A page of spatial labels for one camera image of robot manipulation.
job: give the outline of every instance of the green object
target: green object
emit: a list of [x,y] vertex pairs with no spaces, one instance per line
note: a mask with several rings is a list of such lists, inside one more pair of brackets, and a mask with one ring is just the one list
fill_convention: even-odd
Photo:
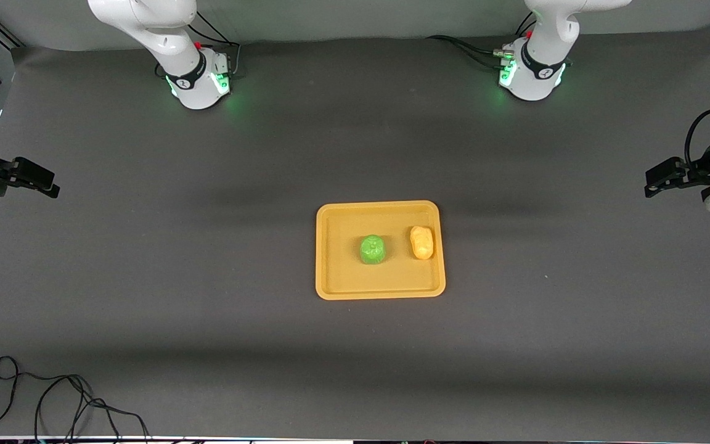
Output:
[[361,261],[375,265],[385,259],[385,242],[380,236],[366,236],[361,241]]

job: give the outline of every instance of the green ball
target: green ball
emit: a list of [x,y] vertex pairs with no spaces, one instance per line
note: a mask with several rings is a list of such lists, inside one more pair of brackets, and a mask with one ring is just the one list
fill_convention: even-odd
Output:
[[380,236],[366,236],[361,241],[361,261],[364,264],[379,264],[385,259],[385,242]]

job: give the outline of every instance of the yellow plastic tray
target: yellow plastic tray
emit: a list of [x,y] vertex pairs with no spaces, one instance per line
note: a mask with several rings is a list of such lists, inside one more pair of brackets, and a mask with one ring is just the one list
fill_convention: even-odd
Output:
[[[435,252],[426,260],[412,254],[409,231],[431,228]],[[363,264],[361,240],[378,235],[386,257]],[[428,298],[445,290],[440,212],[429,200],[324,205],[316,213],[316,292],[324,300]]]

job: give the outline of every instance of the black band on robot base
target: black band on robot base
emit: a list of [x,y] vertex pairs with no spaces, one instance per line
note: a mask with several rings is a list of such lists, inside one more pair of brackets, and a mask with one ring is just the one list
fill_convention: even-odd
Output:
[[194,85],[197,83],[197,80],[201,78],[203,74],[205,74],[206,70],[206,57],[204,54],[201,52],[199,53],[199,63],[197,64],[197,67],[194,68],[190,73],[187,73],[183,76],[173,76],[169,73],[166,74],[167,78],[171,81],[171,83],[174,83],[177,85],[178,88],[180,89],[190,89],[193,88]]
[[553,74],[557,73],[558,70],[560,70],[565,61],[561,60],[561,62],[555,63],[555,65],[544,65],[544,63],[536,62],[535,60],[533,60],[533,57],[530,57],[530,53],[528,53],[527,42],[522,45],[522,51],[520,51],[520,53],[522,56],[522,62],[524,63],[525,67],[528,67],[538,80],[546,80],[551,78]]

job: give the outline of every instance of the dark gray tabletop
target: dark gray tabletop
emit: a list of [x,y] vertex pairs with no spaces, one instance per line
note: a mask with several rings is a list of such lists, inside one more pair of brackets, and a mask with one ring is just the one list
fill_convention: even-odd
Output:
[[[710,442],[710,214],[642,189],[710,108],[710,29],[572,58],[523,103],[444,42],[254,44],[191,112],[146,51],[20,53],[0,157],[62,193],[0,199],[0,355],[155,435]],[[319,206],[409,199],[440,207],[445,293],[321,300]]]

